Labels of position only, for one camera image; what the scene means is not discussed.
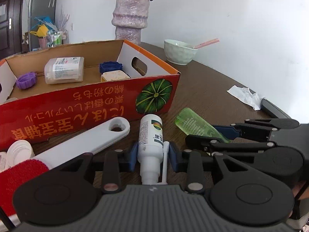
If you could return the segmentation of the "person's right hand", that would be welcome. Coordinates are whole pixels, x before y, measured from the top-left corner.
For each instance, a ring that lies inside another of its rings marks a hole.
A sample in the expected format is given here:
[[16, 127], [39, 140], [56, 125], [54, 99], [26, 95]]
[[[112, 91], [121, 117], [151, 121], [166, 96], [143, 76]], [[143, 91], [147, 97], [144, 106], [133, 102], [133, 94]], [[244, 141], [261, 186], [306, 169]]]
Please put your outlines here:
[[309, 198], [308, 181], [302, 181], [292, 188], [295, 200], [304, 200]]

